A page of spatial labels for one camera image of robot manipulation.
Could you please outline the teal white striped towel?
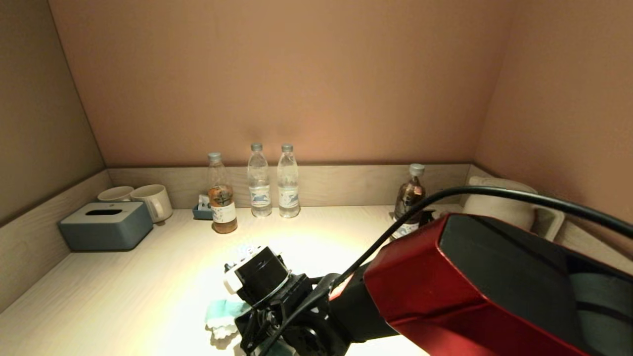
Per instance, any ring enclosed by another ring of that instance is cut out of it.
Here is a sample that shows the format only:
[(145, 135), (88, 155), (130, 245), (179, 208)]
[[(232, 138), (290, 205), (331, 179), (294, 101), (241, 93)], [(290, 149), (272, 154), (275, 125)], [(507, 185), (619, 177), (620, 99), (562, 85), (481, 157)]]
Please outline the teal white striped towel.
[(211, 347), (222, 352), (231, 351), (232, 356), (247, 356), (240, 347), (242, 336), (236, 318), (251, 311), (251, 307), (236, 298), (218, 299), (207, 306), (204, 329), (209, 333)]

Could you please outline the bottle with amber liquid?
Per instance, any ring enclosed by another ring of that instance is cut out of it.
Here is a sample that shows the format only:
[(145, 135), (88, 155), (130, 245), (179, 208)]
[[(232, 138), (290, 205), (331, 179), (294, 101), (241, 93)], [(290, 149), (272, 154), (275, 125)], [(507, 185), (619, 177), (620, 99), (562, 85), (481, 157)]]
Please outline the bottle with amber liquid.
[(208, 154), (208, 198), (213, 213), (212, 228), (219, 234), (237, 229), (234, 189), (219, 152)]

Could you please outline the clear water bottle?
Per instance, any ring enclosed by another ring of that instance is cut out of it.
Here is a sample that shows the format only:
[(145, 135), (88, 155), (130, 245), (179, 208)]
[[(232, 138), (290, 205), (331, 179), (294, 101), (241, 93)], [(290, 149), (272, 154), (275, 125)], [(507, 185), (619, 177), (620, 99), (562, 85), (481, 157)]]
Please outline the clear water bottle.
[(282, 145), (282, 155), (276, 168), (276, 184), (278, 187), (278, 209), (283, 218), (293, 218), (300, 212), (299, 203), (299, 168), (291, 144)]
[(251, 144), (251, 156), (247, 162), (247, 182), (249, 185), (251, 213), (255, 217), (271, 214), (271, 184), (269, 165), (263, 154), (263, 145)]

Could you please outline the white ceramic mug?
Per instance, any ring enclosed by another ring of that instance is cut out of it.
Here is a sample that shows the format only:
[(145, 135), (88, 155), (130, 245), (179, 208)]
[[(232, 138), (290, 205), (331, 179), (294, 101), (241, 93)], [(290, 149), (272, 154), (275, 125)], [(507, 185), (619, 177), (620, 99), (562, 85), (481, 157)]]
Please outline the white ceramic mug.
[(173, 214), (173, 207), (164, 185), (144, 185), (134, 189), (130, 196), (133, 201), (145, 204), (154, 223), (162, 223)]
[(98, 201), (102, 202), (127, 202), (132, 201), (131, 193), (134, 191), (134, 188), (128, 185), (121, 185), (117, 187), (113, 187), (107, 189), (106, 191), (100, 192), (97, 196)]

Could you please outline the bottle with dark liquid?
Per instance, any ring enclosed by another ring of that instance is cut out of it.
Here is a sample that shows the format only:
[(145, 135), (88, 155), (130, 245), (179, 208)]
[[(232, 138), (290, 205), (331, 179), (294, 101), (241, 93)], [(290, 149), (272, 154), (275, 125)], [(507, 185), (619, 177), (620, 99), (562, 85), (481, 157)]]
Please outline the bottle with dark liquid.
[[(405, 213), (409, 212), (414, 205), (426, 197), (426, 189), (421, 182), (421, 178), (425, 172), (425, 166), (422, 164), (409, 165), (409, 180), (402, 184), (394, 211), (392, 214), (393, 221), (400, 219)], [(408, 235), (420, 227), (421, 212), (410, 217), (402, 226), (400, 226), (391, 236), (390, 240), (394, 241)]]

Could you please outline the blue-grey tissue box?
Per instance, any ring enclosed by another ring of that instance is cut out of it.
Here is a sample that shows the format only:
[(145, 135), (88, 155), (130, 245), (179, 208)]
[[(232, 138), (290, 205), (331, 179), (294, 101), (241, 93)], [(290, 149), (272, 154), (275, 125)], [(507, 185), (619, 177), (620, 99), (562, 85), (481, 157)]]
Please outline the blue-grey tissue box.
[(142, 202), (92, 202), (57, 227), (73, 252), (125, 252), (151, 232), (153, 222)]

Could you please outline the beige electric kettle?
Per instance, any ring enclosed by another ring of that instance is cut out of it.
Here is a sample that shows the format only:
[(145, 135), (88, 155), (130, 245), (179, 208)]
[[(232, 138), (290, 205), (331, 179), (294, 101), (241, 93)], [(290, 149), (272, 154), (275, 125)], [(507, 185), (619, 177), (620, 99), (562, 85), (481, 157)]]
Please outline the beige electric kettle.
[(563, 212), (552, 208), (486, 195), (468, 196), (462, 212), (497, 218), (551, 242), (565, 220)]

